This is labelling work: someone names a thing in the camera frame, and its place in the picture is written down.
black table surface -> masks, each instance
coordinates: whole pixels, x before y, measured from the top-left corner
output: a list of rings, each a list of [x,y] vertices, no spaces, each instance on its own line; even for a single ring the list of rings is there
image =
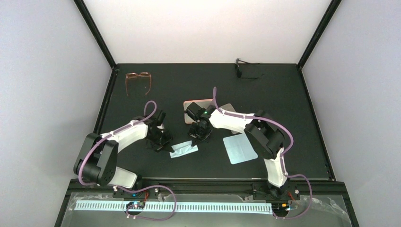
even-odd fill
[[[145,103],[154,100],[157,107],[166,112],[164,125],[174,138],[171,145],[189,141],[190,125],[184,122],[183,102],[211,99],[216,86],[219,106],[231,103],[239,113],[264,110],[290,130],[295,140],[293,148],[285,155],[290,175],[328,179],[324,150],[296,65],[241,65],[243,77],[259,79],[237,78],[234,64],[119,64],[118,67],[101,125],[102,133],[143,115]],[[126,95],[125,74],[129,72],[152,74],[148,95],[145,95],[148,78],[130,80],[130,96]],[[223,138],[231,135],[229,130],[215,129],[207,143],[198,144],[199,151],[178,158],[170,158],[167,151],[156,153],[146,148],[145,140],[140,140],[119,153],[118,166],[149,178],[267,178],[262,158],[235,165],[230,163]]]

striped white strip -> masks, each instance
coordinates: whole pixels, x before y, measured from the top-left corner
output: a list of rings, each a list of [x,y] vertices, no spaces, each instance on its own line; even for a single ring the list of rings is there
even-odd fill
[[[77,201],[75,210],[125,211],[130,201]],[[144,209],[129,211],[171,212],[174,202],[145,202]],[[176,212],[272,214],[270,203],[177,202]]]

brown eyeglasses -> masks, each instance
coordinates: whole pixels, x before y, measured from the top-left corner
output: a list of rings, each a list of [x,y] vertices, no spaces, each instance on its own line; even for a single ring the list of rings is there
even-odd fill
[[[150,73],[148,73],[148,72],[141,72],[140,74],[135,73],[135,72],[127,73],[127,74],[125,74],[125,91],[127,92],[127,96],[129,96],[128,95],[128,80],[138,78],[138,77],[149,78],[149,91],[150,91],[150,88],[152,86],[152,75]]]

robotic arm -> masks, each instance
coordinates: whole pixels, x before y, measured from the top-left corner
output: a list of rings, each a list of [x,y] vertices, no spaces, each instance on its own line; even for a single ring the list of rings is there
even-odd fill
[[[222,128],[245,133],[254,151],[264,159],[268,172],[268,181],[280,195],[285,191],[288,181],[287,172],[282,160],[284,135],[277,126],[265,121],[251,119],[256,116],[271,119],[264,111],[253,114],[233,113],[229,111],[218,111],[215,106],[207,109],[201,108],[196,103],[191,103],[185,111],[195,122],[192,123],[188,132],[197,141],[204,141],[210,135],[212,128]]]
[[[87,135],[75,162],[74,173],[78,175],[83,160],[91,148],[100,139],[111,135],[90,155],[83,168],[82,176],[101,186],[120,185],[132,188],[138,176],[126,169],[117,167],[117,154],[141,139],[148,139],[155,144],[157,146],[156,152],[165,148],[173,139],[170,132],[163,126],[165,116],[166,114],[163,111],[156,110],[152,117],[144,122],[134,124],[144,119],[142,116],[135,117],[129,123],[131,126],[119,133],[111,131],[101,135],[96,133]]]

light blue cloth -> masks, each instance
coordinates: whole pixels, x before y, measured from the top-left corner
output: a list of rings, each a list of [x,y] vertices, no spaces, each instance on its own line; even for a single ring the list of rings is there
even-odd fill
[[[245,134],[223,138],[231,164],[246,162],[258,157]]]
[[[184,143],[179,143],[176,145],[172,145],[171,148],[174,150],[174,153],[170,153],[170,157],[180,157],[183,155],[190,154],[192,152],[198,151],[198,146],[195,145],[191,147],[192,141],[187,141]]]

